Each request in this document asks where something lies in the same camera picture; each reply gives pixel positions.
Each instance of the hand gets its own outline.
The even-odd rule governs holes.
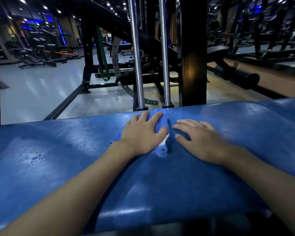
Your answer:
[[[168,134],[167,127],[162,127],[158,133],[154,133],[155,125],[163,115],[162,112],[155,113],[149,121],[147,121],[148,115],[149,112],[143,112],[138,120],[140,114],[135,114],[122,131],[119,142],[133,150],[133,157],[150,152]]]
[[[207,122],[192,119],[177,120],[174,129],[187,133],[191,141],[176,134],[176,140],[197,158],[222,165],[236,146],[224,141],[215,128]]]

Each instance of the gym floor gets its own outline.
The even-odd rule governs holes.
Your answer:
[[[97,56],[93,56],[94,64],[98,64]],[[128,62],[129,56],[119,55],[119,62]],[[0,80],[9,88],[0,90],[1,123],[13,124],[43,120],[64,99],[81,84],[84,58],[69,60],[65,64],[57,63],[57,67],[28,67],[19,69],[20,64],[1,65]],[[208,71],[207,103],[229,101],[263,101],[269,98],[246,91],[224,81]],[[102,79],[91,77],[91,84],[104,83]],[[171,101],[179,106],[178,84],[171,83]],[[147,99],[159,100],[154,84],[144,84],[144,96]],[[161,108],[147,105],[149,109]],[[58,119],[76,118],[93,115],[116,114],[132,111],[132,98],[121,87],[92,89],[90,94],[78,95]]]

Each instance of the perforated adjustment plate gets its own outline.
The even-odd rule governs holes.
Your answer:
[[[120,72],[119,63],[118,63],[119,44],[120,44],[120,39],[117,36],[115,36],[113,41],[113,47],[111,50],[111,55],[112,55],[111,59],[113,62],[114,73],[117,79],[121,77],[121,72]],[[128,87],[128,85],[122,84],[121,86],[128,95],[133,97],[133,91],[131,90],[131,88]],[[158,105],[157,100],[144,99],[144,102],[149,105]]]

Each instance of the forearm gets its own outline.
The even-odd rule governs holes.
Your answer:
[[[132,158],[118,142],[92,165],[5,228],[3,235],[79,235],[114,178]]]
[[[236,173],[295,234],[295,177],[240,148],[224,166]]]

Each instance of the towel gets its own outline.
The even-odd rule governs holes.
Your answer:
[[[166,109],[154,109],[154,110],[150,111],[147,121],[157,112],[163,112],[163,116],[161,116],[161,118],[156,123],[154,132],[158,133],[158,131],[161,129],[161,127],[166,126],[168,133],[169,133],[168,116],[167,116]],[[125,128],[125,126],[122,127],[122,130],[112,139],[110,144],[112,142],[120,140],[121,134],[122,134],[122,131],[124,128]],[[169,134],[165,137],[165,139],[157,147],[155,147],[152,150],[152,152],[154,152],[157,156],[159,156],[159,157],[166,157],[167,156],[168,149],[167,149],[166,143],[167,143],[168,137],[169,137]]]

